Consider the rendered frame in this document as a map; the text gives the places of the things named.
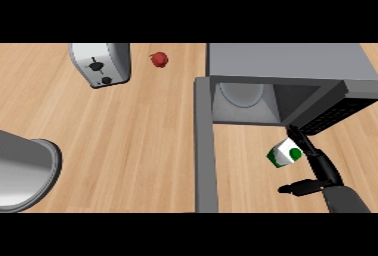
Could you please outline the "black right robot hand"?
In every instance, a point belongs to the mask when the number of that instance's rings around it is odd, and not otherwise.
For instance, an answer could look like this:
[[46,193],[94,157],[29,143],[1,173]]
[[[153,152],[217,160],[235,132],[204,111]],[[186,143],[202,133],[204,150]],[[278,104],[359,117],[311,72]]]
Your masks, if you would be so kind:
[[344,183],[335,165],[325,152],[311,144],[300,128],[289,125],[286,127],[286,134],[304,152],[316,179],[304,179],[289,185],[283,185],[279,187],[278,192],[304,196],[319,192],[326,187],[342,186]]

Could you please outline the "white and green milk carton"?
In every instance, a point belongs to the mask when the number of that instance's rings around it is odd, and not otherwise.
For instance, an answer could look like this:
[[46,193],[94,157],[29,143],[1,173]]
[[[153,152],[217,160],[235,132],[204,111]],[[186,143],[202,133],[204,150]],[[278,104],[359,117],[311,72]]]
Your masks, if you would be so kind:
[[286,138],[270,149],[266,157],[276,168],[292,164],[303,156],[303,151],[295,142]]

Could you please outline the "grey microwave door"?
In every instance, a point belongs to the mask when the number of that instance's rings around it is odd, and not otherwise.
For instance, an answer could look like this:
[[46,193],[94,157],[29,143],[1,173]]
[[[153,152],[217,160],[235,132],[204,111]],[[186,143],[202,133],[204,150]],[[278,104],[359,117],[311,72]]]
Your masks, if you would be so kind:
[[195,212],[218,212],[210,78],[193,84]]

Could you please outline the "grey microwave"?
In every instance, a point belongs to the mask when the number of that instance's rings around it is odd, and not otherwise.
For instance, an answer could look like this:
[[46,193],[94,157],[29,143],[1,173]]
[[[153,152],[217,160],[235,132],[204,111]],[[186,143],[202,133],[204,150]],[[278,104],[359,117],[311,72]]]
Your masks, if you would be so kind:
[[314,135],[378,103],[378,72],[357,44],[210,43],[213,122]]

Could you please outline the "red apple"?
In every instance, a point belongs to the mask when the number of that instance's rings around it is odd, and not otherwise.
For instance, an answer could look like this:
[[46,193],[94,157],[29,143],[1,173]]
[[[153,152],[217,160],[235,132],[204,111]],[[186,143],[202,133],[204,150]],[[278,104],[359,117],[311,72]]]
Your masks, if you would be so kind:
[[168,64],[168,56],[164,52],[156,52],[151,55],[151,61],[152,64],[159,67],[164,68]]

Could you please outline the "silver toaster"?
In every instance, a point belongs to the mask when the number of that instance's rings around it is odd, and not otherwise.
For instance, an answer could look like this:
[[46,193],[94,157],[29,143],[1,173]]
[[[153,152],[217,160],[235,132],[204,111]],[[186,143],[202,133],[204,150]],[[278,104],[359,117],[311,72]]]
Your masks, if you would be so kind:
[[69,43],[68,53],[72,64],[93,89],[130,81],[128,43]]

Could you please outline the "silver steel sink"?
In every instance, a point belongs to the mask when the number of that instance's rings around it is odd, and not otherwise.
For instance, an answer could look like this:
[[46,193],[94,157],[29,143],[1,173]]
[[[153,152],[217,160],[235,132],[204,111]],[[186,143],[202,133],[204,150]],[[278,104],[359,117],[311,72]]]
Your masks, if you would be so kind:
[[0,130],[0,213],[32,207],[50,192],[62,170],[62,151],[46,139]]

